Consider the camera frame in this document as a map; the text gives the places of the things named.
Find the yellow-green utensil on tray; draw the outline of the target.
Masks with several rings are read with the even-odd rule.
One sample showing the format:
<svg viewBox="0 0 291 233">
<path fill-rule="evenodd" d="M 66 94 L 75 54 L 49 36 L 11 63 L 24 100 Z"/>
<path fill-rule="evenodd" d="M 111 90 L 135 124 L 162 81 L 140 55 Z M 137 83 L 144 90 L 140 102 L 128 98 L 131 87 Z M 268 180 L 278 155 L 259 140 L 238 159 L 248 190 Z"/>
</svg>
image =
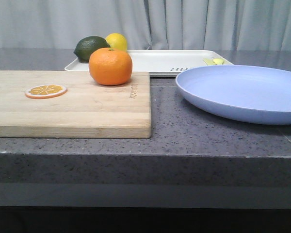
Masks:
<svg viewBox="0 0 291 233">
<path fill-rule="evenodd" d="M 204 58 L 203 61 L 207 66 L 231 65 L 232 64 L 223 58 L 212 58 L 212 59 Z"/>
</svg>

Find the wooden cutting board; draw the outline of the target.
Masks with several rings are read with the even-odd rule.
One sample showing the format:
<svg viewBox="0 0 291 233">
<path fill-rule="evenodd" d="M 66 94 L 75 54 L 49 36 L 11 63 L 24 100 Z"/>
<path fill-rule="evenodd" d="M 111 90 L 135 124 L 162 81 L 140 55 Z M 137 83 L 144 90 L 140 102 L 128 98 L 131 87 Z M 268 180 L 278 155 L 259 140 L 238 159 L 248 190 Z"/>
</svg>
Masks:
<svg viewBox="0 0 291 233">
<path fill-rule="evenodd" d="M 61 96 L 30 99 L 26 90 L 46 84 Z M 87 71 L 0 70 L 0 137 L 150 138 L 150 77 L 134 72 L 126 84 L 102 86 Z"/>
</svg>

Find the light blue plate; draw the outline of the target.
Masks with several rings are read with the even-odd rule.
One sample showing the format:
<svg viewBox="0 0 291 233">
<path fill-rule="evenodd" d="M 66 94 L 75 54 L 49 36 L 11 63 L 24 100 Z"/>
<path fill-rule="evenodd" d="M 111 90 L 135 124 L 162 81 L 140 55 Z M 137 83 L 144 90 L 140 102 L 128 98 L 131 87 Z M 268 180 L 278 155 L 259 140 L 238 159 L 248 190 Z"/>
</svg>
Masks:
<svg viewBox="0 0 291 233">
<path fill-rule="evenodd" d="M 291 125 L 291 71 L 256 66 L 197 67 L 177 75 L 194 106 L 232 120 Z"/>
</svg>

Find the orange mandarin fruit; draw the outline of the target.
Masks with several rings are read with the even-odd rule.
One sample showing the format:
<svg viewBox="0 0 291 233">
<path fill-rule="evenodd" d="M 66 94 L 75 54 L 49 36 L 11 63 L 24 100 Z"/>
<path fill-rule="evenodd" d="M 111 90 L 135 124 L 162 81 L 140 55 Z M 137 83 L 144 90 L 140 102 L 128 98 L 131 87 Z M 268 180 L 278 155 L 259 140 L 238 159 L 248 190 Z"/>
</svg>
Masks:
<svg viewBox="0 0 291 233">
<path fill-rule="evenodd" d="M 101 48 L 93 52 L 89 59 L 89 73 L 101 85 L 121 85 L 132 74 L 131 56 L 115 48 Z"/>
</svg>

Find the yellow lemon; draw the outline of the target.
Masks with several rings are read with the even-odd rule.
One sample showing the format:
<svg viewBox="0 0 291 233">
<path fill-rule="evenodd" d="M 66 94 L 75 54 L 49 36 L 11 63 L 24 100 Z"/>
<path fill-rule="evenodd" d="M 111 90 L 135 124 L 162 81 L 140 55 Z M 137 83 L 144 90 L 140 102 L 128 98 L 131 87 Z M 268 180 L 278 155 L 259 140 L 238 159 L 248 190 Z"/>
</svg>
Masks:
<svg viewBox="0 0 291 233">
<path fill-rule="evenodd" d="M 111 48 L 116 48 L 122 51 L 127 51 L 128 42 L 126 38 L 120 33 L 112 33 L 106 36 L 105 40 Z"/>
</svg>

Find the white rectangular tray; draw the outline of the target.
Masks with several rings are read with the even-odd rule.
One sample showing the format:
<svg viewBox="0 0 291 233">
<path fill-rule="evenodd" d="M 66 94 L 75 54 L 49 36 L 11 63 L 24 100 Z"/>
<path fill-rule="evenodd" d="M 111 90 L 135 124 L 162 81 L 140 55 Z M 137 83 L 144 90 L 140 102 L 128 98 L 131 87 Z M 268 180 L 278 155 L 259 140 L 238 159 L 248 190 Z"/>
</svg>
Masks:
<svg viewBox="0 0 291 233">
<path fill-rule="evenodd" d="M 222 59 L 230 61 L 210 50 L 128 50 L 134 72 L 148 72 L 152 77 L 176 77 L 194 67 L 204 67 L 207 61 Z"/>
</svg>

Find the grey curtain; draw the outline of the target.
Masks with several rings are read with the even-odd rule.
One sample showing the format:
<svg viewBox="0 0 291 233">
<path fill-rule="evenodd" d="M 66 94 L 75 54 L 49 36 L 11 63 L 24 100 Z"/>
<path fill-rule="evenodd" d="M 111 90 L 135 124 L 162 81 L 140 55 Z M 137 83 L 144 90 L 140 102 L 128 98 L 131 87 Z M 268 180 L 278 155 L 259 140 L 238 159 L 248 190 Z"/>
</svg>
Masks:
<svg viewBox="0 0 291 233">
<path fill-rule="evenodd" d="M 291 0 L 0 0 L 0 48 L 111 33 L 130 49 L 291 51 Z"/>
</svg>

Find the orange slice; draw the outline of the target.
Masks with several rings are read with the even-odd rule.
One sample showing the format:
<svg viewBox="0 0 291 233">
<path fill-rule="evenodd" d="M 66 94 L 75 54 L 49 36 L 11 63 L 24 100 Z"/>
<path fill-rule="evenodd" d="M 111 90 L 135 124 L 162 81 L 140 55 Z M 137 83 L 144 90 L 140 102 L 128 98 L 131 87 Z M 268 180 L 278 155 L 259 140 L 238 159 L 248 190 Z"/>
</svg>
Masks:
<svg viewBox="0 0 291 233">
<path fill-rule="evenodd" d="M 67 92 L 67 88 L 57 84 L 46 84 L 32 87 L 25 91 L 25 96 L 30 99 L 49 99 L 58 97 Z"/>
</svg>

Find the green lime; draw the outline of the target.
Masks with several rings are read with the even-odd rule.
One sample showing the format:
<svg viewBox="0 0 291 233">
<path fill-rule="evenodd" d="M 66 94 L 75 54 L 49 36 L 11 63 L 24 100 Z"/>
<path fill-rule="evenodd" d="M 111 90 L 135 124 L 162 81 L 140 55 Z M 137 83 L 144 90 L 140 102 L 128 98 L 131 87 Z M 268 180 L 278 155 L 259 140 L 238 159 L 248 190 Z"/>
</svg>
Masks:
<svg viewBox="0 0 291 233">
<path fill-rule="evenodd" d="M 80 40 L 75 49 L 74 54 L 81 63 L 88 63 L 93 52 L 101 48 L 109 48 L 107 41 L 100 36 L 88 36 Z"/>
</svg>

